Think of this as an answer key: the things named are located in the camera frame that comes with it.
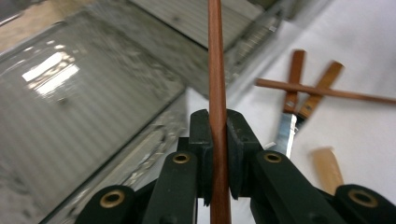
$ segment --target wooden dowel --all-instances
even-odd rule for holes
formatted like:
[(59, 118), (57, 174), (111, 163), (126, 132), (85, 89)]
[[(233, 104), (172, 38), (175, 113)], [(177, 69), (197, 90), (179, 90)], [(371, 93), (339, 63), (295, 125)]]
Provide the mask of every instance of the wooden dowel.
[(286, 82), (279, 82), (273, 81), (263, 78), (256, 79), (256, 86), (260, 87), (267, 87), (273, 89), (279, 89), (284, 91), (301, 91), (306, 92), (313, 95), (328, 95), (334, 97), (341, 97), (347, 99), (354, 99), (354, 100), (362, 100), (362, 101), (370, 101), (370, 102), (378, 102), (378, 103), (385, 103), (385, 104), (396, 104), (396, 99), (372, 96), (372, 95), (365, 95), (351, 91), (335, 91), (331, 89), (317, 89), (314, 87), (303, 86), (300, 84), (289, 84)]
[(210, 223), (231, 224), (226, 141), (226, 101), (222, 44), (221, 2), (208, 1), (209, 123), (214, 144)]

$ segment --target knife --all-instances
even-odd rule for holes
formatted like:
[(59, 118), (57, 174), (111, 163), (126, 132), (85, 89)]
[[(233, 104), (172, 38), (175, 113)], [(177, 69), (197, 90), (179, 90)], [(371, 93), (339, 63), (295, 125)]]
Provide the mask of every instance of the knife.
[[(344, 66), (339, 62), (332, 62), (321, 76), (316, 88), (329, 89), (334, 81), (338, 78), (338, 75), (341, 73), (343, 68)], [(323, 95), (310, 95), (308, 99), (303, 102), (303, 105), (300, 107), (300, 110), (297, 114), (297, 132), (301, 129), (304, 122), (312, 115), (322, 98)]]
[[(297, 49), (293, 52), (289, 72), (289, 83), (299, 84), (301, 73), (303, 71), (305, 51)], [(281, 115), (276, 145), (271, 150), (280, 152), (290, 158), (291, 146), (295, 134), (295, 125), (297, 117), (294, 115), (298, 102), (297, 91), (287, 91), (285, 102), (283, 104), (283, 113)]]

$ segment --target brass ring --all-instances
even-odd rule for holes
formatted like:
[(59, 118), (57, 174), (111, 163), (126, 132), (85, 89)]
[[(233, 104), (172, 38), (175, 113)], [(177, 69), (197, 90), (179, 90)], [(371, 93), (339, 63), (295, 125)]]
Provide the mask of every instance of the brass ring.
[(282, 161), (282, 158), (281, 158), (279, 155), (276, 155), (275, 153), (266, 153), (266, 154), (264, 155), (264, 158), (265, 158), (267, 161), (273, 162), (273, 163), (281, 162), (281, 161)]
[(122, 203), (124, 199), (124, 192), (119, 189), (114, 189), (102, 197), (100, 205), (104, 208), (112, 208)]
[(347, 196), (354, 202), (365, 207), (377, 207), (376, 198), (362, 189), (351, 189)]
[(173, 162), (178, 164), (186, 163), (189, 160), (190, 160), (190, 156), (186, 153), (177, 153), (173, 158)]

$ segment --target wooden handle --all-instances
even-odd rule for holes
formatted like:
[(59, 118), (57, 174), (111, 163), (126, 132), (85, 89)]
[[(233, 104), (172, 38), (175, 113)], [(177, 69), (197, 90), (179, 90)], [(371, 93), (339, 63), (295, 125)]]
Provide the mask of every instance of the wooden handle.
[(230, 224), (226, 141), (226, 102), (221, 29), (221, 2), (208, 1), (209, 16), (209, 123), (214, 144), (210, 223)]
[[(339, 62), (333, 62), (326, 72), (320, 78), (320, 81), (316, 85), (316, 88), (329, 89), (330, 86), (334, 83), (334, 81), (338, 78), (338, 75), (341, 73), (341, 70), (344, 68)], [(320, 103), (322, 95), (311, 95), (306, 99), (301, 107), (298, 116), (303, 119), (308, 119), (315, 108)]]
[(344, 185), (337, 159), (331, 147), (316, 149), (312, 152), (314, 165), (323, 190), (334, 195), (335, 190)]
[(328, 95), (328, 96), (334, 96), (340, 98), (396, 105), (396, 99), (365, 95), (351, 91), (334, 91), (330, 89), (317, 89), (314, 87), (308, 87), (299, 84), (289, 84), (285, 82), (273, 81), (263, 78), (257, 78), (256, 85), (260, 87), (268, 87), (268, 88), (279, 89), (284, 91), (301, 91), (315, 95)]
[[(293, 52), (291, 58), (291, 65), (289, 71), (289, 83), (299, 84), (301, 73), (303, 72), (305, 51), (297, 49)], [(287, 91), (285, 96), (285, 103), (283, 105), (283, 112), (294, 114), (298, 103), (298, 92)]]

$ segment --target black plastic part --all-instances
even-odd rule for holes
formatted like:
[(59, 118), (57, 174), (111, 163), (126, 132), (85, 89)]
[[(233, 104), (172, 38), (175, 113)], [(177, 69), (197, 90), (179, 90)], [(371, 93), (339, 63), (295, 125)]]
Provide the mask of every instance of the black plastic part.
[(358, 185), (337, 189), (334, 207), (348, 223), (396, 223), (396, 207), (378, 193)]
[[(111, 192), (121, 192), (123, 199), (121, 203), (113, 207), (103, 207), (101, 200), (104, 196)], [(117, 194), (108, 196), (107, 200), (116, 201), (120, 198)], [(133, 216), (133, 205), (135, 200), (134, 191), (125, 186), (110, 186), (99, 190), (94, 194), (91, 200), (87, 203), (84, 209), (79, 214), (76, 224), (124, 224), (136, 223), (135, 216)]]
[(176, 151), (188, 151), (189, 150), (189, 137), (179, 137), (177, 141)]
[(209, 205), (212, 198), (213, 140), (207, 110), (191, 114), (188, 151), (198, 159), (198, 197)]
[(250, 196), (254, 176), (249, 161), (262, 150), (259, 140), (241, 113), (227, 110), (229, 185), (234, 199)]
[(250, 210), (256, 224), (278, 224), (274, 209), (262, 192), (260, 185), (255, 185), (250, 196)]
[(331, 195), (331, 194), (329, 194), (328, 192), (326, 192), (326, 191), (323, 191), (323, 190), (321, 190), (321, 189), (316, 189), (320, 194), (321, 194), (321, 196), (327, 201), (327, 203), (329, 203), (329, 204), (332, 204), (332, 201), (333, 201), (333, 196)]
[(166, 157), (143, 224), (196, 223), (197, 167), (195, 155), (188, 151)]
[(252, 165), (261, 193), (271, 204), (279, 223), (345, 223), (283, 154), (271, 150), (259, 152)]
[(134, 216), (133, 221), (127, 224), (137, 224), (142, 223), (143, 216), (146, 214), (146, 210), (149, 205), (149, 199), (151, 198), (152, 191), (154, 191), (154, 187), (157, 183), (157, 180), (153, 180), (145, 187), (139, 189), (134, 195), (134, 205), (133, 210), (131, 211), (132, 216)]

